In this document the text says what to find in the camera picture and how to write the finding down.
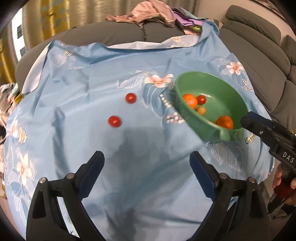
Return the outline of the person's right hand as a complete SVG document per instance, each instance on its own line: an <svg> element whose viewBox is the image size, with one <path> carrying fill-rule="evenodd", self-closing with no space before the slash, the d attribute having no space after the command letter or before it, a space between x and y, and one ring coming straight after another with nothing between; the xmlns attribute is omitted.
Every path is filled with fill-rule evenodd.
<svg viewBox="0 0 296 241"><path fill-rule="evenodd" d="M288 178L283 177L282 164L277 166L272 188L278 200L286 199L285 204L295 206L295 178L288 184Z"/></svg>

